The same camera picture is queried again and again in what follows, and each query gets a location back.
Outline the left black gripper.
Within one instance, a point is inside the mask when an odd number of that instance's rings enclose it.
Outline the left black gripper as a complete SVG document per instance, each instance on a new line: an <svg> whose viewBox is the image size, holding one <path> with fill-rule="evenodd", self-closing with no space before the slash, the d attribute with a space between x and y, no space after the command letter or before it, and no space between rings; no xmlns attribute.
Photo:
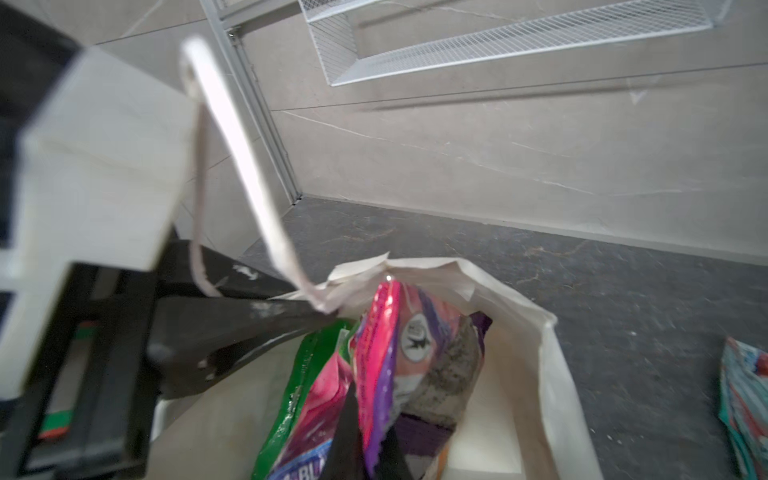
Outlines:
<svg viewBox="0 0 768 480"><path fill-rule="evenodd" d="M195 285L188 240L169 241L153 271L115 270L114 288L101 298L101 267L66 270L30 383L1 405L3 478L140 477L159 399L200 394L278 345L335 321L290 300L284 280L211 249L202 260L220 289L217 298ZM46 411L83 326L95 336L70 423L45 437Z"/></svg>

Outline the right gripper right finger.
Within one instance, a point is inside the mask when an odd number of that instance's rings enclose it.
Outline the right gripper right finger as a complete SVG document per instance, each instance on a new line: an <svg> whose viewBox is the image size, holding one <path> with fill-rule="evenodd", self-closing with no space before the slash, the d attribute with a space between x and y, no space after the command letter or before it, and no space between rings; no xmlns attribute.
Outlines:
<svg viewBox="0 0 768 480"><path fill-rule="evenodd" d="M376 480L413 480L400 442L400 436L405 432L404 422L396 422L388 430L381 443L379 461L374 469Z"/></svg>

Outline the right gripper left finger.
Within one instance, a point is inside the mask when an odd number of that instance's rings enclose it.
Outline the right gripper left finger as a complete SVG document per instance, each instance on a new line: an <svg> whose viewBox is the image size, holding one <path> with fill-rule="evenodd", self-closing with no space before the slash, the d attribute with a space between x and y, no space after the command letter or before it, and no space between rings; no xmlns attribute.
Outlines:
<svg viewBox="0 0 768 480"><path fill-rule="evenodd" d="M356 385L345 397L320 480L365 480L362 434L358 425Z"/></svg>

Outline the purple snack pack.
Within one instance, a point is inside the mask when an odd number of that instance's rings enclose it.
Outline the purple snack pack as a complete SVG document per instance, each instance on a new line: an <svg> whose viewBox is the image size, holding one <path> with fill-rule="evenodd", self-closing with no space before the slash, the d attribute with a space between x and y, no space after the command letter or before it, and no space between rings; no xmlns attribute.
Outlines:
<svg viewBox="0 0 768 480"><path fill-rule="evenodd" d="M406 283L381 283L356 336L358 425L366 473L381 443L404 422L401 446L413 479L424 479L457 430L479 378L492 320Z"/></svg>

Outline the green snack pack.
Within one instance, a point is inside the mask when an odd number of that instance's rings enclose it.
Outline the green snack pack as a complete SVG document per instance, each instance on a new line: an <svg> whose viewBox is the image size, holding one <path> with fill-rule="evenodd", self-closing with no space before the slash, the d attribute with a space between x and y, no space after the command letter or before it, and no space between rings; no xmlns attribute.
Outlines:
<svg viewBox="0 0 768 480"><path fill-rule="evenodd" d="M255 460L252 479L266 479L303 409L310 387L356 323L340 319L303 337L272 428Z"/></svg>

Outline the white floral paper bag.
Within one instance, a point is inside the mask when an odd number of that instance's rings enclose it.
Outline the white floral paper bag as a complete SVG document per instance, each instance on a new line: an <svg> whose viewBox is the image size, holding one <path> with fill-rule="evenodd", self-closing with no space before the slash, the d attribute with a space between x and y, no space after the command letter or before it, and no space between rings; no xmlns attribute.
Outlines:
<svg viewBox="0 0 768 480"><path fill-rule="evenodd" d="M267 191L268 182L246 138L226 76L202 37L182 42L180 76L186 93L212 115L222 133L272 265L294 286L294 297L329 313L370 298L374 282L391 276L425 287L460 307L479 308L501 323L490 340L492 378L512 403L490 411L489 418L514 423L525 478L602 478L575 382L555 333L554 314L461 258L380 255L340 264L325 283L313 284Z"/></svg>

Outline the teal red snack bag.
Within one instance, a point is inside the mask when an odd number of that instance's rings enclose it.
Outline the teal red snack bag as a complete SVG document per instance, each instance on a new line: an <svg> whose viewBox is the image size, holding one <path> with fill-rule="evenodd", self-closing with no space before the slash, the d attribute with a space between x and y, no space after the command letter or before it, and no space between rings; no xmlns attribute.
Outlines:
<svg viewBox="0 0 768 480"><path fill-rule="evenodd" d="M720 408L742 479L767 478L767 352L728 337L720 366Z"/></svg>

